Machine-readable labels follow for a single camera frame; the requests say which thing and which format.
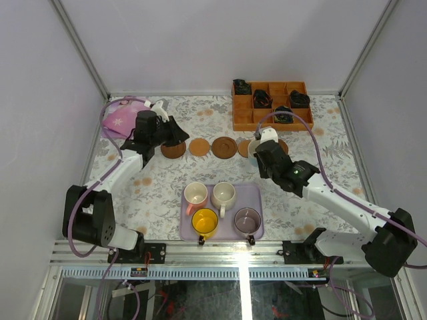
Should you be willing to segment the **dark wooden coaster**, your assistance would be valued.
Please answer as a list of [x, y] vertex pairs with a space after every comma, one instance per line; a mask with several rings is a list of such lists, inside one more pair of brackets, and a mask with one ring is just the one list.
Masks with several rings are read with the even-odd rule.
[[288, 154], [288, 145], [282, 139], [279, 139], [278, 143], [281, 146], [281, 148], [284, 150], [284, 152]]
[[233, 157], [238, 146], [231, 137], [218, 137], [211, 145], [212, 153], [220, 159], [229, 159]]
[[177, 159], [180, 158], [186, 151], [186, 143], [185, 141], [180, 143], [179, 145], [166, 147], [165, 145], [161, 146], [161, 152], [164, 157], [168, 159]]

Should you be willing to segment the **light blue cup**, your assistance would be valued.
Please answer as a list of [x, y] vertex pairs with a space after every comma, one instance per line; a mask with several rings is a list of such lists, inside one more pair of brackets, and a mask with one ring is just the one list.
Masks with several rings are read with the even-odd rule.
[[258, 166], [258, 160], [256, 158], [256, 148], [260, 145], [260, 140], [250, 141], [248, 144], [248, 159], [250, 164], [254, 167]]

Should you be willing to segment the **light wooden coaster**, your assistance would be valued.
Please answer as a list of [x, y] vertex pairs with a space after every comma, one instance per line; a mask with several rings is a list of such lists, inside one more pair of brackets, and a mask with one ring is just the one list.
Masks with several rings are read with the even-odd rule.
[[245, 158], [248, 158], [248, 146], [250, 144], [250, 140], [244, 139], [238, 144], [238, 153]]
[[207, 155], [210, 150], [210, 144], [203, 138], [197, 138], [189, 144], [189, 152], [196, 157]]

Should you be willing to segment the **beige speckled cup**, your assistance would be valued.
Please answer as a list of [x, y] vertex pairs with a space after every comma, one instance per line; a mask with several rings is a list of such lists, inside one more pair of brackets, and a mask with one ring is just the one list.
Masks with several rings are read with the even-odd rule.
[[237, 201], [237, 192], [231, 183], [220, 182], [211, 191], [211, 204], [219, 211], [220, 218], [226, 216], [226, 211], [233, 209]]

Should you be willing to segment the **purple grey cup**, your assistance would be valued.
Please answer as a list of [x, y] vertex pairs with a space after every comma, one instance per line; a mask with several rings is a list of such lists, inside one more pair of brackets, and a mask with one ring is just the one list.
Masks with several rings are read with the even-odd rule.
[[256, 244], [254, 235], [262, 224], [261, 215], [252, 208], [241, 208], [234, 216], [234, 229], [248, 241], [251, 246]]

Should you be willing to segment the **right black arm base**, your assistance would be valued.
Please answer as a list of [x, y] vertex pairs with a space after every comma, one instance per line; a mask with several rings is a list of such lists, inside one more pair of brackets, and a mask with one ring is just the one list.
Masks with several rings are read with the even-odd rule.
[[315, 229], [303, 242], [282, 241], [282, 249], [276, 255], [284, 258], [286, 265], [319, 265], [332, 262], [336, 256], [324, 255], [315, 246], [325, 228]]

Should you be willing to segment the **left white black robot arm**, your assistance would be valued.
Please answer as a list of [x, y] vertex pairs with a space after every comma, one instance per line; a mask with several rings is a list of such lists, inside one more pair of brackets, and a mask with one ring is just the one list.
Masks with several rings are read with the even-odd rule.
[[187, 139], [189, 135], [167, 113], [145, 110], [137, 114], [135, 129], [123, 145], [111, 142], [119, 153], [118, 160], [89, 184], [73, 185], [67, 190], [63, 235], [76, 256], [86, 257], [90, 253], [79, 252], [75, 240], [94, 248], [122, 249], [124, 257], [132, 263], [145, 258], [143, 236], [115, 222], [113, 198], [149, 163], [156, 147], [175, 147]]

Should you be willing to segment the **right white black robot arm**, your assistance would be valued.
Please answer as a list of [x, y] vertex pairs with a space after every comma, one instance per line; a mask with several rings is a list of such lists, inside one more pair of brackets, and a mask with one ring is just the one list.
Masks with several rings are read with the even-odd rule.
[[279, 143], [268, 140], [256, 147], [260, 176], [283, 191], [314, 202], [349, 223], [356, 233], [315, 229], [304, 241], [304, 255], [312, 263], [326, 257], [365, 260], [386, 277], [397, 276], [418, 245], [411, 215], [389, 211], [332, 187], [322, 172], [306, 161], [292, 161]]

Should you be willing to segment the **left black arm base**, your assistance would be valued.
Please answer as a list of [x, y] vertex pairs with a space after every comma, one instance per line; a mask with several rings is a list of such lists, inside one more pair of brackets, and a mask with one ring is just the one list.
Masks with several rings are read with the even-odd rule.
[[146, 242], [143, 233], [137, 232], [137, 242], [132, 250], [119, 250], [115, 263], [122, 264], [164, 264], [166, 256], [165, 243]]

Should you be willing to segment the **yellow cup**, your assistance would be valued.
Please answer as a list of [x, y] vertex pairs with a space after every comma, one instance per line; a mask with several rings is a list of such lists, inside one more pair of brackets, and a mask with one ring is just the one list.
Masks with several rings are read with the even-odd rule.
[[191, 218], [191, 226], [197, 233], [198, 245], [203, 246], [218, 230], [219, 218], [216, 212], [209, 208], [197, 210]]

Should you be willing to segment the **pink folded cloth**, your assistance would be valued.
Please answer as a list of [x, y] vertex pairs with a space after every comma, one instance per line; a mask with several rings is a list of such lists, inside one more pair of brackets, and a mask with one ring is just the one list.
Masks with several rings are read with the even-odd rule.
[[135, 128], [135, 118], [139, 111], [150, 110], [151, 101], [137, 97], [139, 101], [115, 101], [107, 108], [106, 118], [102, 122], [101, 136], [106, 138], [106, 133], [113, 139], [125, 139]]

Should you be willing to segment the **lilac plastic tray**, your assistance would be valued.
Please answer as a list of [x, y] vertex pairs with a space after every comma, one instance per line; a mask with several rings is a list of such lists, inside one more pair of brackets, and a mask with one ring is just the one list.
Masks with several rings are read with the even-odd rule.
[[[231, 210], [226, 211], [226, 215], [223, 219], [219, 218], [219, 229], [210, 240], [216, 242], [244, 241], [245, 238], [241, 233], [237, 233], [234, 227], [234, 216], [238, 210], [244, 207], [255, 209], [260, 214], [261, 225], [254, 235], [255, 240], [259, 240], [264, 236], [262, 196], [260, 189], [255, 183], [239, 183], [234, 184], [234, 187], [237, 191], [236, 204]], [[187, 206], [188, 204], [184, 197], [184, 189], [182, 189], [179, 236], [183, 241], [197, 242], [198, 236], [191, 226], [191, 217], [186, 215]]]

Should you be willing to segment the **black rolled item green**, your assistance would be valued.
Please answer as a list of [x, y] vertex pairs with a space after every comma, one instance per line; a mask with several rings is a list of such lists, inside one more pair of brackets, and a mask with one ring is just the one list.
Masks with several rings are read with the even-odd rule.
[[280, 105], [274, 110], [274, 113], [280, 112], [280, 114], [274, 115], [274, 122], [280, 124], [290, 124], [294, 122], [294, 118], [291, 115], [292, 110], [285, 105]]

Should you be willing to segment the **black rolled item right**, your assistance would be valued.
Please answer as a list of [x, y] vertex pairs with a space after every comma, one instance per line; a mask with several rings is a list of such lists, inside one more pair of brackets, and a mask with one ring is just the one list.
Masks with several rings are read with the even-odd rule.
[[289, 94], [289, 98], [292, 109], [305, 109], [310, 106], [310, 97], [304, 93], [300, 93], [297, 90], [293, 90]]

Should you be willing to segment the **aluminium front rail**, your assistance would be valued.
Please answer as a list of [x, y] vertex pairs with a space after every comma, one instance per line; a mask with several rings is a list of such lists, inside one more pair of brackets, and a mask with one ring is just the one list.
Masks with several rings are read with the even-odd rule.
[[[203, 246], [196, 242], [166, 241], [165, 266], [178, 267], [274, 267], [285, 261], [277, 252], [280, 241], [260, 241], [251, 247], [246, 242], [210, 241]], [[50, 265], [106, 266], [109, 249], [96, 248], [88, 257], [80, 258], [69, 248], [66, 240], [57, 240], [49, 260]]]

